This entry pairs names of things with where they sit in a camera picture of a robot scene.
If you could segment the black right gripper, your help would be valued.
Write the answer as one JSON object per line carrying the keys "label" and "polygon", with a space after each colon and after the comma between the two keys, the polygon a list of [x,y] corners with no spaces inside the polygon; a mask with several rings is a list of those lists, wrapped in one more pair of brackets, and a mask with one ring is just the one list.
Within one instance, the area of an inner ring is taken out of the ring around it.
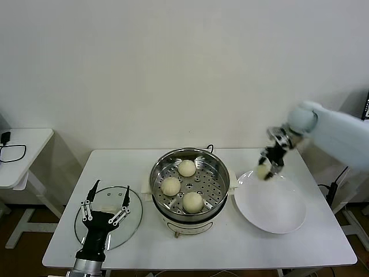
{"label": "black right gripper", "polygon": [[284,156],[286,153],[287,151],[277,143],[275,143],[274,146],[266,147],[261,151],[258,165],[264,164],[266,159],[271,163],[266,165],[268,172],[263,179],[264,181],[272,179],[282,171],[284,167]]}

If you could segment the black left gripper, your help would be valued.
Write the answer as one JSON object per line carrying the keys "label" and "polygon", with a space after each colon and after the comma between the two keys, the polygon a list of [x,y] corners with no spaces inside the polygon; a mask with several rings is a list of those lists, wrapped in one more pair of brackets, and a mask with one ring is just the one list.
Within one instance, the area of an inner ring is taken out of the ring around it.
{"label": "black left gripper", "polygon": [[93,211],[92,203],[100,183],[98,179],[87,197],[81,202],[82,221],[88,229],[85,242],[81,250],[76,253],[76,258],[81,260],[105,260],[104,253],[106,239],[110,232],[116,230],[119,224],[130,213],[130,186],[127,186],[121,209],[114,215],[108,212]]}

